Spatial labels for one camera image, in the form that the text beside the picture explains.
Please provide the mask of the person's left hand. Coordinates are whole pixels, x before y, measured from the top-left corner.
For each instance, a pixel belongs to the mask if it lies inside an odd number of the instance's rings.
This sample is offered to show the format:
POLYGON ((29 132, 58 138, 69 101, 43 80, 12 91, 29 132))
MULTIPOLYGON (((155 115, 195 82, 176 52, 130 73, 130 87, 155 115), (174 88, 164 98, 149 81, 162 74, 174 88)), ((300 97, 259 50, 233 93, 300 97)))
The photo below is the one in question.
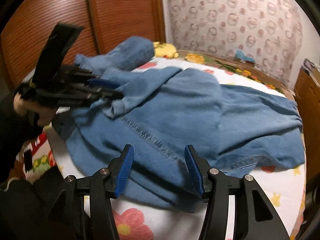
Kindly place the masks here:
POLYGON ((37 101, 24 100, 19 93, 14 96, 13 107, 19 116, 26 116, 29 113, 38 115, 36 120, 41 127, 49 125, 57 112, 57 108, 41 106, 37 101))

